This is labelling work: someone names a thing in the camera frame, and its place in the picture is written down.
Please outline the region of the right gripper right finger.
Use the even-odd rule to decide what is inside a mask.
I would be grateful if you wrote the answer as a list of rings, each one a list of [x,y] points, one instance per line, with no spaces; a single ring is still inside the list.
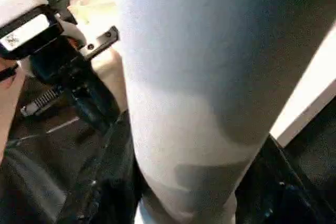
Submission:
[[[235,196],[236,223],[335,223],[335,209],[271,136]]]

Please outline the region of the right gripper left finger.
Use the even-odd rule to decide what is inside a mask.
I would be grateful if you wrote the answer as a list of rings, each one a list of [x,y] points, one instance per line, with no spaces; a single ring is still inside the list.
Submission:
[[[134,223],[140,198],[141,176],[124,111],[82,165],[57,223]]]

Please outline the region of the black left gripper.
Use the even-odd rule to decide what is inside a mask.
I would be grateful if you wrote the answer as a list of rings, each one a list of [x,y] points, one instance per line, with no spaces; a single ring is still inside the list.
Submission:
[[[105,134],[118,119],[120,109],[113,94],[93,70],[91,61],[118,39],[119,32],[112,26],[88,44],[76,39],[72,45],[69,35],[58,35],[41,46],[35,45],[29,53],[29,66],[33,75],[50,88],[22,107],[22,115],[36,115],[64,95],[76,107],[82,120]]]

